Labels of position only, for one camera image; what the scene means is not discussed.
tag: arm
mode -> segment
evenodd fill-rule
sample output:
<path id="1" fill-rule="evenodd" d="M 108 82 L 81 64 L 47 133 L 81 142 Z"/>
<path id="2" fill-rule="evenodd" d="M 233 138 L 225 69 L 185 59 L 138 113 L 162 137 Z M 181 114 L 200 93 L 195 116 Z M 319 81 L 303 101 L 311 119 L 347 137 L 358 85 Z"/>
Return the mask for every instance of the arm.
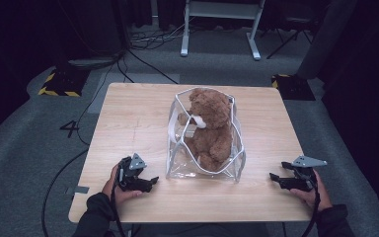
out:
<path id="1" fill-rule="evenodd" d="M 346 220 L 347 209 L 346 205 L 332 205 L 319 174 L 315 171 L 316 179 L 318 181 L 319 195 L 321 202 L 318 206 L 318 215 L 316 225 L 320 237 L 342 237 L 354 236 L 349 224 Z M 315 192 L 303 192 L 300 190 L 290 190 L 292 194 L 301 198 L 310 207 L 313 208 L 315 204 Z"/>
<path id="2" fill-rule="evenodd" d="M 79 220 L 74 237 L 79 236 L 104 236 L 110 228 L 110 221 L 114 221 L 114 212 L 111 206 L 111 192 L 118 165 L 112 169 L 111 177 L 104 185 L 101 193 L 90 196 L 87 200 L 87 211 Z M 119 187 L 115 188 L 115 205 L 120 207 L 127 199 L 138 197 L 141 191 L 123 192 Z"/>

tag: transparent bag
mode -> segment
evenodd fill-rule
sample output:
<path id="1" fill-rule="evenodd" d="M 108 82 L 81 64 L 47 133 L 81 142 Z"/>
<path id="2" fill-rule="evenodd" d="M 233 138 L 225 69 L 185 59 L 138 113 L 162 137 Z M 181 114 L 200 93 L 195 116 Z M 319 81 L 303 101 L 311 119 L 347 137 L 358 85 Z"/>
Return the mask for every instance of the transparent bag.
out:
<path id="1" fill-rule="evenodd" d="M 231 102 L 231 154 L 219 171 L 208 171 L 196 162 L 195 157 L 193 157 L 184 141 L 185 137 L 192 137 L 196 129 L 195 125 L 190 124 L 190 115 L 187 113 L 190 109 L 190 94 L 194 89 L 196 88 L 177 94 L 171 104 L 168 126 L 167 178 L 204 178 L 239 182 L 245 166 L 246 152 L 242 143 L 241 126 L 236 118 L 235 98 L 220 92 L 228 97 L 229 102 Z M 202 87 L 201 89 L 214 90 L 207 87 Z M 180 125 L 178 121 L 179 115 L 187 116 L 185 125 Z"/>

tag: person's hand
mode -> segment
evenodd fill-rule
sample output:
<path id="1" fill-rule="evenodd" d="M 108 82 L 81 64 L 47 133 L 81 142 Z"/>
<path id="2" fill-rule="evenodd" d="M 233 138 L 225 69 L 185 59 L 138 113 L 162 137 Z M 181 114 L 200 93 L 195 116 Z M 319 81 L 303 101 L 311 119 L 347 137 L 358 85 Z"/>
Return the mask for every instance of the person's hand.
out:
<path id="1" fill-rule="evenodd" d="M 332 207 L 331 200 L 329 199 L 328 191 L 325 188 L 325 185 L 323 184 L 318 172 L 314 171 L 316 174 L 316 180 L 318 181 L 318 192 L 320 195 L 321 202 L 318 206 L 318 211 L 322 211 L 324 209 Z M 301 190 L 291 189 L 290 192 L 294 194 L 295 196 L 302 199 L 304 202 L 306 202 L 310 207 L 314 207 L 315 205 L 315 197 L 316 194 L 314 191 L 311 192 L 304 192 Z"/>
<path id="2" fill-rule="evenodd" d="M 112 173 L 110 179 L 106 182 L 103 187 L 103 194 L 107 195 L 111 200 L 111 194 L 114 185 L 114 179 L 116 175 L 116 171 L 118 170 L 118 165 L 115 165 L 112 169 Z M 116 206 L 120 206 L 123 202 L 128 199 L 138 197 L 142 194 L 142 191 L 126 191 L 124 192 L 119 187 L 115 187 L 115 204 Z"/>

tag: gray floor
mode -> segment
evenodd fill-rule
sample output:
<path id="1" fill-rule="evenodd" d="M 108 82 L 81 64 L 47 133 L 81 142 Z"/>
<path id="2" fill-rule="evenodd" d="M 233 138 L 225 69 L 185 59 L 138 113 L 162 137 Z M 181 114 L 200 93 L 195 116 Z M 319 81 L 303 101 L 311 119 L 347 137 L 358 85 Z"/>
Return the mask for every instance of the gray floor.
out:
<path id="1" fill-rule="evenodd" d="M 254 61 L 246 31 L 197 32 L 189 39 L 189 56 L 185 58 L 180 57 L 181 39 L 134 53 L 164 73 L 177 75 L 182 84 L 269 87 L 271 75 L 295 73 L 308 42 L 300 37 L 266 60 L 279 45 L 277 34 L 270 32 L 262 39 L 257 37 L 263 59 Z M 157 74 L 129 53 L 124 61 L 130 77 Z M 98 120 L 98 114 L 88 113 L 87 107 L 109 69 L 92 71 L 80 98 L 39 96 L 38 90 L 51 69 L 32 79 L 27 88 L 31 98 L 0 126 L 0 236 L 42 235 L 40 215 L 48 185 L 61 167 L 87 148 L 77 134 L 68 138 L 68 132 L 59 128 L 83 114 L 80 136 L 90 142 Z M 116 67 L 109 75 L 123 80 Z M 153 82 L 150 77 L 147 79 L 147 83 Z M 348 221 L 356 236 L 379 236 L 377 196 L 348 153 L 320 100 L 324 95 L 323 83 L 314 79 L 309 84 L 316 101 L 284 101 L 303 151 L 328 161 L 329 166 L 319 172 L 333 202 L 347 204 Z M 45 220 L 50 236 L 69 236 L 75 230 L 76 225 L 67 218 L 71 196 L 66 190 L 77 185 L 84 159 L 85 156 L 67 167 L 48 197 Z M 306 222 L 287 223 L 288 236 L 300 236 L 306 226 Z M 281 223 L 267 223 L 266 227 L 270 236 L 283 236 Z M 316 230 L 310 236 L 317 236 Z"/>

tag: black sleeve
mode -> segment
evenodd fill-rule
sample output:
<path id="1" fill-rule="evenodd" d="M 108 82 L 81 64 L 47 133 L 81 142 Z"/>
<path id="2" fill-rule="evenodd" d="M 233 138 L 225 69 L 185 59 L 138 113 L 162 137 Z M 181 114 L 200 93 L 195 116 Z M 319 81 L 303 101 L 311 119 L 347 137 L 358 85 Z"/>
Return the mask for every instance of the black sleeve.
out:
<path id="1" fill-rule="evenodd" d="M 86 202 L 88 209 L 79 220 L 74 237 L 104 236 L 114 220 L 110 199 L 103 193 L 90 196 Z"/>
<path id="2" fill-rule="evenodd" d="M 334 205 L 318 213 L 316 224 L 319 237 L 349 237 L 355 236 L 346 220 L 346 205 Z"/>

